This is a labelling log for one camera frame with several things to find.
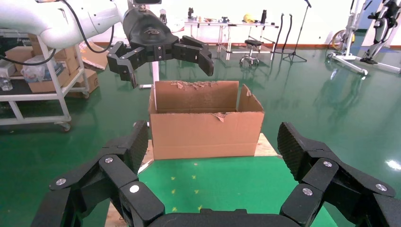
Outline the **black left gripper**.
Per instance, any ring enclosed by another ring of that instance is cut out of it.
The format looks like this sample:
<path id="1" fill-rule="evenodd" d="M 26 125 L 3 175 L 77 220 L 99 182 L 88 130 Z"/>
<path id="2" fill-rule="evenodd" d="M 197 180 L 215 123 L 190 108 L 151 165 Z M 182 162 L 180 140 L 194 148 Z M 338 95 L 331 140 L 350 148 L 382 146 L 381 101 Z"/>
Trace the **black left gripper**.
<path id="1" fill-rule="evenodd" d="M 111 72 L 119 74 L 122 81 L 138 86 L 134 71 L 147 61 L 166 61 L 172 58 L 198 64 L 209 77 L 214 73 L 214 63 L 209 45 L 184 35 L 180 40 L 150 10 L 133 8 L 122 22 L 129 46 L 119 41 L 107 55 Z"/>

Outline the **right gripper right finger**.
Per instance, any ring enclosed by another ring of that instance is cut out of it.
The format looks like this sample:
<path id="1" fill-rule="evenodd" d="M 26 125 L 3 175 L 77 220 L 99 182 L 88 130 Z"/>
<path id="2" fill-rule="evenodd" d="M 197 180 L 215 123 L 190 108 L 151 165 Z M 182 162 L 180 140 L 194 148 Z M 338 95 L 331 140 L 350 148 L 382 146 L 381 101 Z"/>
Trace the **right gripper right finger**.
<path id="1" fill-rule="evenodd" d="M 302 136 L 291 123 L 281 123 L 277 143 L 298 183 L 280 215 L 308 227 L 328 203 L 357 227 L 400 226 L 401 201 L 390 185 L 344 163 L 325 143 Z"/>

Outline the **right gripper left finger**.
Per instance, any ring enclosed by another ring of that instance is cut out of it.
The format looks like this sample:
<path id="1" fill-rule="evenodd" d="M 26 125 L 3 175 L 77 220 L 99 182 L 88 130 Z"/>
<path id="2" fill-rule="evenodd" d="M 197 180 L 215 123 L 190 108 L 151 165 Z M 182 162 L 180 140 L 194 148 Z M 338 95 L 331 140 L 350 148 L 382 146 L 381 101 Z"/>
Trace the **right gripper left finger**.
<path id="1" fill-rule="evenodd" d="M 108 141 L 93 159 L 52 180 L 31 225 L 80 227 L 109 200 L 128 226 L 150 226 L 165 207 L 138 177 L 147 148 L 147 122 L 137 121 L 129 135 Z"/>

